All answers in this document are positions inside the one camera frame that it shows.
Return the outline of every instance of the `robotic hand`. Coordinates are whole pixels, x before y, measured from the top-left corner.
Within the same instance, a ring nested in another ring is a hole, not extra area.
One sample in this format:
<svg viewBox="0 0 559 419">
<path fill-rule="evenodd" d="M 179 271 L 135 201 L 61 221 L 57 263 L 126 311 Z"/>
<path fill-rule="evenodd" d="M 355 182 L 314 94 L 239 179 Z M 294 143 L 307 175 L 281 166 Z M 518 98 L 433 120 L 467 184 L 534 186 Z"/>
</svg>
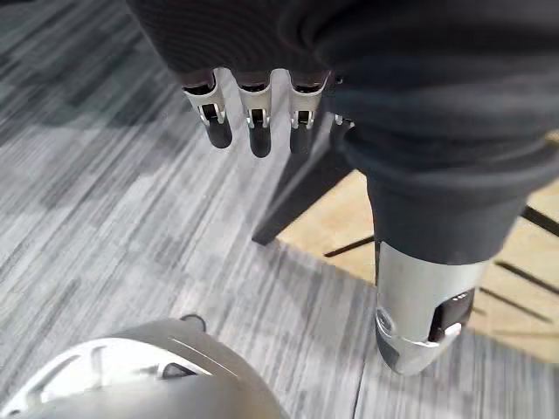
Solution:
<svg viewBox="0 0 559 419">
<path fill-rule="evenodd" d="M 355 127 L 337 144 L 368 177 L 376 336 L 400 374 L 460 333 L 487 261 L 528 195 L 559 173 L 555 0 L 128 0 L 199 112 L 231 143 L 213 69 L 232 70 L 252 152 L 270 152 L 270 71 L 291 74 L 291 149 L 326 108 Z"/>
</svg>

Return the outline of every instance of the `robotic finger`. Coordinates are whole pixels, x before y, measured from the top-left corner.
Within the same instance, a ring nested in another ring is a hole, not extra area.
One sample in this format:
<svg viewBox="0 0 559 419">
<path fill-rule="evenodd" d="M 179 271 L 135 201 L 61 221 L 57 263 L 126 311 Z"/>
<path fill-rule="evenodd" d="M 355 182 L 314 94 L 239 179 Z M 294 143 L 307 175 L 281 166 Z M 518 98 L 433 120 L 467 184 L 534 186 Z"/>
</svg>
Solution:
<svg viewBox="0 0 559 419">
<path fill-rule="evenodd" d="M 301 74 L 290 72 L 291 88 L 289 90 L 289 115 L 291 135 L 289 147 L 297 155 L 310 153 L 311 135 L 314 119 L 321 96 L 327 84 L 328 74 Z"/>
<path fill-rule="evenodd" d="M 235 74 L 235 79 L 244 108 L 252 153 L 258 158 L 266 157 L 272 149 L 270 73 L 239 73 Z"/>
<path fill-rule="evenodd" d="M 217 148 L 228 148 L 233 135 L 225 111 L 223 92 L 212 70 L 196 72 L 183 85 L 183 92 L 205 125 L 210 142 Z"/>
</svg>

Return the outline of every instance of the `black sleeve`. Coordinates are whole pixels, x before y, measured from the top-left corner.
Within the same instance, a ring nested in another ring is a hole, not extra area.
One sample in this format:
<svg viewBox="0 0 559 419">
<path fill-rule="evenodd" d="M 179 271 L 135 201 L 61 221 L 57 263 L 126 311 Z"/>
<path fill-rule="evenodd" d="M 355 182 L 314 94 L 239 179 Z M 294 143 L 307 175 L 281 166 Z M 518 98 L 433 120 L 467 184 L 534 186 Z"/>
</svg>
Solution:
<svg viewBox="0 0 559 419">
<path fill-rule="evenodd" d="M 290 3 L 282 38 L 343 77 L 326 100 L 355 122 L 339 147 L 380 240 L 447 264 L 500 250 L 559 173 L 558 19 L 556 0 Z"/>
</svg>

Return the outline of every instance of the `striped carpet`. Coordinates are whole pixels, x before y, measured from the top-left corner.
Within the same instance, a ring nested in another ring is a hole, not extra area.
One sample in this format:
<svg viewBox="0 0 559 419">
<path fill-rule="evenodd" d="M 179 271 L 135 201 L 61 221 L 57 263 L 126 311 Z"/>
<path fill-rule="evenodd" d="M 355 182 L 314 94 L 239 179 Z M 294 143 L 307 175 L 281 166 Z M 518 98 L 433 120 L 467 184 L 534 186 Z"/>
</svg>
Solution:
<svg viewBox="0 0 559 419">
<path fill-rule="evenodd" d="M 235 142 L 219 151 L 121 2 L 7 6 L 0 40 L 0 402 L 71 344 L 196 311 L 293 418 L 557 418 L 557 370 L 470 333 L 393 375 L 371 287 L 250 241 L 288 124 L 253 157 L 226 73 Z"/>
</svg>

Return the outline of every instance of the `wooden floor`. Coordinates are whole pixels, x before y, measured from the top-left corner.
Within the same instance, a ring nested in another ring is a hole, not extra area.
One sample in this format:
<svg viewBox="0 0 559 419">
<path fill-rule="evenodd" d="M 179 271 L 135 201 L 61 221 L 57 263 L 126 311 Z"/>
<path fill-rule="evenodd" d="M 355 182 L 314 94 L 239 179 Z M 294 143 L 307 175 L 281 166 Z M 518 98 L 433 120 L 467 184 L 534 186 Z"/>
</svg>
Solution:
<svg viewBox="0 0 559 419">
<path fill-rule="evenodd" d="M 279 236 L 366 281 L 374 282 L 373 244 L 328 258 L 329 252 L 373 234 L 366 180 L 353 172 Z M 559 182 L 534 194 L 529 206 L 559 221 Z M 469 326 L 542 360 L 559 363 L 559 237 L 520 218 L 495 258 Z"/>
</svg>

